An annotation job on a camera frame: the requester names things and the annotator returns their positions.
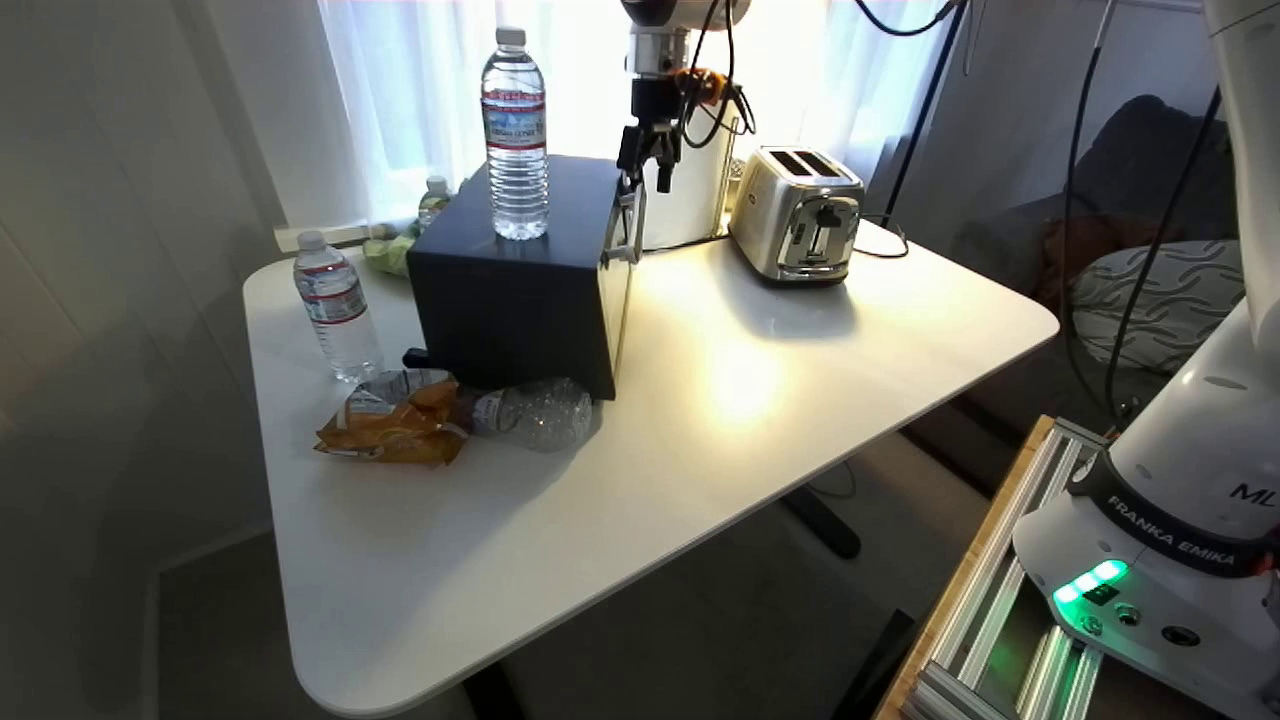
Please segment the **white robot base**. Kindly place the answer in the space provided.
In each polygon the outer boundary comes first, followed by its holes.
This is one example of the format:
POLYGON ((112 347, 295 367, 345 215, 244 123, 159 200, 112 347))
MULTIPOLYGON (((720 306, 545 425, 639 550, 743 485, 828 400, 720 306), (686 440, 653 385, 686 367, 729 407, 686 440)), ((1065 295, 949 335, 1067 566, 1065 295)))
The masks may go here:
POLYGON ((1052 616, 1226 720, 1280 720, 1280 0, 1205 0, 1242 301, 1010 528, 1052 616))

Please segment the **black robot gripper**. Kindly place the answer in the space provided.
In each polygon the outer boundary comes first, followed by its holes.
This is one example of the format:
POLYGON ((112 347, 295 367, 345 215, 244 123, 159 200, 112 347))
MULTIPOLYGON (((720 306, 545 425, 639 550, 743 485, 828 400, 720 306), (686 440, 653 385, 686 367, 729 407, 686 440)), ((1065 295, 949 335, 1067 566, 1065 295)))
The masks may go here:
POLYGON ((733 127, 733 117, 746 117, 746 95, 729 70, 709 70, 709 68, 639 74, 632 85, 632 123, 620 131, 620 153, 617 153, 620 187, 639 182, 642 153, 653 153, 656 192, 671 192, 671 177, 678 162, 678 123, 696 106, 713 117, 713 127, 733 127))

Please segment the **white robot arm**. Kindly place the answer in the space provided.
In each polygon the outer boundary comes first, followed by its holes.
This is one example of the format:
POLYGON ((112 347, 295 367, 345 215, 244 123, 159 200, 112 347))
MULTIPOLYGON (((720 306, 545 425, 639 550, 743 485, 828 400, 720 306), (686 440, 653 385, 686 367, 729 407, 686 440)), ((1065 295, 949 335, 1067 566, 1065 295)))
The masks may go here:
POLYGON ((632 123, 620 137, 620 180, 628 192, 642 182, 642 162, 656 162, 656 187, 671 187, 671 168, 686 143, 685 123, 696 106, 713 106, 713 123, 743 104, 736 68, 701 68, 709 31, 733 31, 750 0, 620 0, 632 21, 632 123))

